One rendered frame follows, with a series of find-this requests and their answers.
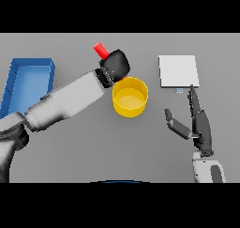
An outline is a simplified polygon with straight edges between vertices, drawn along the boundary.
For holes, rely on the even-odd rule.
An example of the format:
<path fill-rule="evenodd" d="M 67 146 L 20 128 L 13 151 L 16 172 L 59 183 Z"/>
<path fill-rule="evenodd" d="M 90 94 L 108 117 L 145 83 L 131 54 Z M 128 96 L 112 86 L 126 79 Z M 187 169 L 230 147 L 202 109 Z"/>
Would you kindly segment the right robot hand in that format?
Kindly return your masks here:
<path fill-rule="evenodd" d="M 198 95 L 193 85 L 189 88 L 187 98 L 192 119 L 192 129 L 176 120 L 169 109 L 164 110 L 167 126 L 183 139 L 192 139 L 194 146 L 201 151 L 203 157 L 211 157 L 214 155 L 214 151 L 210 122 L 205 110 L 201 109 Z"/>

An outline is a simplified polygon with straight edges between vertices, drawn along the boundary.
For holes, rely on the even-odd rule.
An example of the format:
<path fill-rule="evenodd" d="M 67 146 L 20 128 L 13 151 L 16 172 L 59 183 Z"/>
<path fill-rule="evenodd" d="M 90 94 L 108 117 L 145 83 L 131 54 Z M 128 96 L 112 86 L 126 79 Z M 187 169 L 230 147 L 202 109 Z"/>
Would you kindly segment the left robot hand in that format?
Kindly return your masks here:
<path fill-rule="evenodd" d="M 104 88 L 112 87 L 130 71 L 128 59 L 121 50 L 111 52 L 105 59 L 99 61 L 99 65 L 100 68 L 96 68 L 95 73 Z"/>

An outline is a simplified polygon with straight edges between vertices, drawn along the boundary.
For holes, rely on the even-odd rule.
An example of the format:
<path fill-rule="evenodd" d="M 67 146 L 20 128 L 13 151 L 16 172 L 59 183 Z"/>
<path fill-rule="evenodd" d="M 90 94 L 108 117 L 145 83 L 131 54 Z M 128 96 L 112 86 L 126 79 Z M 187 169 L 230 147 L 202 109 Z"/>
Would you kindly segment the yellow bowl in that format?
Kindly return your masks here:
<path fill-rule="evenodd" d="M 112 106 L 123 117 L 140 115 L 148 101 L 148 87 L 135 77 L 126 77 L 112 89 Z"/>

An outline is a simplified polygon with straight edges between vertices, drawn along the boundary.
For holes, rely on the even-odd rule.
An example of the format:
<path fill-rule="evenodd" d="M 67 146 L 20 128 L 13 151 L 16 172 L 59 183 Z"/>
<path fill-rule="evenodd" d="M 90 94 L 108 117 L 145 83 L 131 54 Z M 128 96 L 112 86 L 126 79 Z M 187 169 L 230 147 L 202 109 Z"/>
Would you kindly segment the pale square measuring scale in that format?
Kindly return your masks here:
<path fill-rule="evenodd" d="M 161 87 L 200 86 L 194 55 L 160 55 L 158 66 Z"/>

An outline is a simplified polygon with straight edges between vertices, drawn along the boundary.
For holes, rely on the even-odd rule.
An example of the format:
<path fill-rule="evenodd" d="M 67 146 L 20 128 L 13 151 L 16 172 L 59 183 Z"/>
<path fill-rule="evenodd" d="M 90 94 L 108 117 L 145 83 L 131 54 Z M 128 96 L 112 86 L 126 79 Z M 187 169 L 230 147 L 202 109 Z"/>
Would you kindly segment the red beaker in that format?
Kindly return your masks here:
<path fill-rule="evenodd" d="M 106 48 L 100 43 L 98 42 L 95 46 L 94 46 L 94 50 L 97 52 L 97 54 L 102 58 L 102 59 L 106 59 L 109 56 L 109 52 L 106 50 Z"/>

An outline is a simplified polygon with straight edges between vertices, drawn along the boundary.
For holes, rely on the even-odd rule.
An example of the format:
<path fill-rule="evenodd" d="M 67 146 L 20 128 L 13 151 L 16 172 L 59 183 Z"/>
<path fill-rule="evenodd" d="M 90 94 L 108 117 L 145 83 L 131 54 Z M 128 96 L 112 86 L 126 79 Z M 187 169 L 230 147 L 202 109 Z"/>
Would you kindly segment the blue tray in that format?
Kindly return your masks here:
<path fill-rule="evenodd" d="M 0 118 L 29 107 L 53 90 L 55 65 L 51 58 L 12 58 L 2 102 Z"/>

